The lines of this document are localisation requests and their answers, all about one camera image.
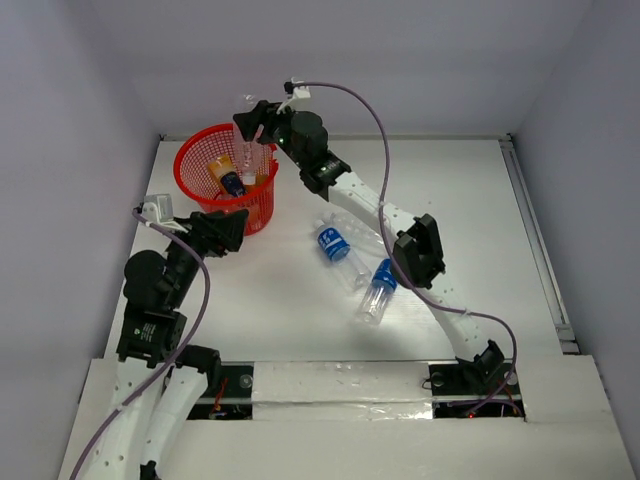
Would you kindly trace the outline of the clear bottle white cap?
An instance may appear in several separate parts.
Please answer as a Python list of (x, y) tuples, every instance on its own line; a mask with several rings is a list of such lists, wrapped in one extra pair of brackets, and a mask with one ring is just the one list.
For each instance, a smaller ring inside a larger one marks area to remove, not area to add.
[[(249, 112), (255, 103), (254, 95), (241, 94), (236, 102), (236, 112)], [(261, 165), (260, 147), (255, 142), (245, 141), (237, 124), (234, 124), (233, 132), (236, 165), (245, 188), (250, 190), (257, 186), (257, 175)]]

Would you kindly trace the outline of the small orange juice bottle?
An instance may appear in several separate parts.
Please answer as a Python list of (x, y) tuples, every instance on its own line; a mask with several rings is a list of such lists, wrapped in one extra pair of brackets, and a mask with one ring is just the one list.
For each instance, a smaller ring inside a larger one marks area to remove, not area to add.
[(270, 181), (270, 176), (268, 174), (259, 174), (256, 176), (256, 181), (254, 184), (254, 189), (260, 189), (266, 186)]

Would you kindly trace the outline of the tall orange drink bottle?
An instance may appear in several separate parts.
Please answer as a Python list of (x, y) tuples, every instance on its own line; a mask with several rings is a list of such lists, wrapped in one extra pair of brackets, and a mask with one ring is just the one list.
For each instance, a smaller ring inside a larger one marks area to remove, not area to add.
[(220, 188), (232, 197), (242, 197), (247, 190), (229, 155), (221, 155), (207, 164), (207, 169)]

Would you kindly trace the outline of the blue label bottle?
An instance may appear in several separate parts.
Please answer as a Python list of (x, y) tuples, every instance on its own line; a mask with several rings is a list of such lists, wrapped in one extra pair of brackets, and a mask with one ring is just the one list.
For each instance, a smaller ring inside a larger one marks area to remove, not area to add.
[(365, 287), (371, 271), (339, 230), (322, 219), (314, 222), (314, 229), (320, 250), (344, 285), (353, 292)]
[(372, 276), (356, 312), (356, 319), (367, 325), (378, 326), (397, 286), (392, 274), (392, 262), (386, 258), (380, 262)]

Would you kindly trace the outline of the clear unlabelled bottle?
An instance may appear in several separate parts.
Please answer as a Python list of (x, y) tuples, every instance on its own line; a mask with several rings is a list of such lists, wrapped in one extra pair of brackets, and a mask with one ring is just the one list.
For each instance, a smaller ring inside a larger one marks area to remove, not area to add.
[(336, 228), (350, 245), (370, 255), (387, 255), (381, 235), (354, 215), (348, 212), (326, 212), (321, 219)]

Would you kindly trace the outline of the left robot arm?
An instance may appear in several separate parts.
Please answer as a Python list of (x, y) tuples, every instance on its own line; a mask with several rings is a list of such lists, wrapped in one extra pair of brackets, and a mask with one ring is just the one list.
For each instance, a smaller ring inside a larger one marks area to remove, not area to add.
[(110, 411), (79, 455), (73, 479), (161, 478), (197, 400), (224, 387), (219, 352), (191, 340), (211, 295), (205, 260), (240, 249), (248, 211), (161, 222), (145, 203), (132, 215), (169, 244), (164, 253), (139, 251), (125, 265)]

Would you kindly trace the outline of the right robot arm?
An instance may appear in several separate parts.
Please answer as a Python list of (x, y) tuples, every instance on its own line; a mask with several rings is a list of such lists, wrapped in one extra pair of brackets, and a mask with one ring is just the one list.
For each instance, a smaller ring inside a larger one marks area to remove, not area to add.
[(305, 187), (353, 214), (389, 248), (392, 274), (426, 303), (449, 340), (462, 384), (473, 394), (494, 397), (503, 385), (505, 357), (470, 311), (460, 307), (444, 277), (439, 228), (429, 214), (415, 216), (382, 200), (328, 145), (321, 117), (279, 103), (259, 101), (233, 121), (246, 141), (274, 144), (298, 167)]

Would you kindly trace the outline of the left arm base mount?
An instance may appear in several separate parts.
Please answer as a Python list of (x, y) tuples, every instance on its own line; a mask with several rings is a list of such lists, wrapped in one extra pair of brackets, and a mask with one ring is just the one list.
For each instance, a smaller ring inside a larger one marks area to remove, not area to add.
[(251, 420), (253, 383), (253, 363), (223, 363), (218, 386), (196, 401), (187, 419)]

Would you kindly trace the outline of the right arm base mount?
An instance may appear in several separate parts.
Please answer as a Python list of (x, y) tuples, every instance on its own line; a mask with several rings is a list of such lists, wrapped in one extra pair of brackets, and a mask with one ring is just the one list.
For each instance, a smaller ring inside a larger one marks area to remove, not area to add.
[(463, 366), (435, 363), (428, 366), (421, 388), (431, 394), (435, 419), (525, 418), (517, 373), (508, 376), (511, 363), (502, 365), (487, 385), (472, 386)]

